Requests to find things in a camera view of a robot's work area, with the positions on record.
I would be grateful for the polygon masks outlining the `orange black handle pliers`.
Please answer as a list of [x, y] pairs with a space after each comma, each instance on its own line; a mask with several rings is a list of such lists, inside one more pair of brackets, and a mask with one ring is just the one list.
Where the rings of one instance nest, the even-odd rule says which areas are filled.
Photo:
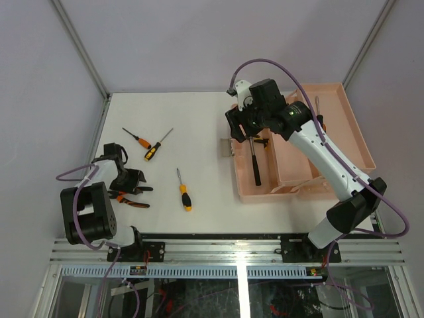
[[135, 201], [134, 199], [140, 197], [144, 192], [153, 191], [152, 187], [149, 186], [138, 186], [135, 188], [134, 193], [129, 193], [125, 191], [117, 191], [117, 190], [109, 190], [107, 193], [109, 198], [112, 200], [116, 200], [117, 202], [125, 205], [129, 205], [131, 207], [136, 207], [139, 209], [148, 209], [150, 205], [148, 203], [142, 203]]

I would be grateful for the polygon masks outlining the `small orange handle screwdriver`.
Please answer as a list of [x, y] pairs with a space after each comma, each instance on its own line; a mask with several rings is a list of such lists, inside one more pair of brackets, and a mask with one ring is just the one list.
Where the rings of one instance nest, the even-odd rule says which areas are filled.
[[130, 131], [128, 131], [126, 128], [122, 128], [126, 133], [128, 133], [129, 135], [131, 135], [143, 148], [150, 150], [152, 148], [152, 145], [145, 139], [140, 138], [139, 136], [131, 133]]

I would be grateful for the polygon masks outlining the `claw hammer black handle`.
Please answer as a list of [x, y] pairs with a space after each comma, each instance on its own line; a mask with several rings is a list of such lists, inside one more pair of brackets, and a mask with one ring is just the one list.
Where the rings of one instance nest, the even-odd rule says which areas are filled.
[[262, 182], [260, 179], [260, 172], [259, 172], [258, 161], [256, 158], [255, 149], [254, 149], [253, 138], [250, 137], [248, 141], [249, 141], [250, 151], [252, 155], [252, 169], [254, 174], [254, 181], [255, 181], [255, 185], [259, 187], [262, 185]]

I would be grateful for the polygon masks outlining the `long thin shaft screwdriver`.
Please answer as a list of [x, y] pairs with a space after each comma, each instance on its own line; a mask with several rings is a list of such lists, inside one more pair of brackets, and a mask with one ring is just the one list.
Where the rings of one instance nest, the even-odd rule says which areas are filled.
[[269, 144], [269, 139], [268, 138], [262, 138], [262, 137], [255, 137], [255, 138], [253, 138], [253, 142], [255, 142], [257, 144], [261, 144], [263, 146], [263, 148], [267, 148], [267, 146]]

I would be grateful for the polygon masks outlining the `black orange tip screwdriver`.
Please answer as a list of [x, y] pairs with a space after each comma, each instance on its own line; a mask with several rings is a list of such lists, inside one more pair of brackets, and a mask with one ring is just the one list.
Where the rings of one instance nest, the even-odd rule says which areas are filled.
[[319, 97], [315, 96], [315, 106], [317, 111], [317, 120], [319, 121], [319, 124], [321, 125], [321, 128], [326, 131], [326, 126], [324, 124], [323, 115], [321, 114], [321, 108], [319, 103]]

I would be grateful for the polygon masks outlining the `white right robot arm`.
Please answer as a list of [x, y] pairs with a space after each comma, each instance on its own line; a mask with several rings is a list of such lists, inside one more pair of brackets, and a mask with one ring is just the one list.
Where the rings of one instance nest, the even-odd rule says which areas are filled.
[[225, 113], [232, 139], [243, 143], [268, 129], [300, 150], [334, 190], [338, 203], [301, 241], [303, 256], [319, 260], [332, 242], [356, 230], [375, 212], [387, 189], [385, 181], [370, 178], [340, 151], [308, 97], [287, 103], [272, 79], [254, 84], [238, 81], [228, 93], [237, 98], [237, 106]]

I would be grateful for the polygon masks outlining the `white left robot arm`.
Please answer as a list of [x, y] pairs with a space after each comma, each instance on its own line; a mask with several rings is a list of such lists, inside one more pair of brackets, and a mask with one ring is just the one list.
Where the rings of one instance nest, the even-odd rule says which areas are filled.
[[127, 195], [152, 191], [145, 183], [144, 173], [127, 168], [128, 154], [120, 144], [103, 146], [103, 154], [90, 164], [56, 176], [60, 182], [75, 182], [75, 186], [60, 192], [65, 234], [72, 245], [83, 244], [92, 250], [108, 246], [108, 261], [142, 262], [149, 257], [142, 235], [133, 225], [118, 222], [112, 201], [138, 209], [150, 207], [135, 202]]

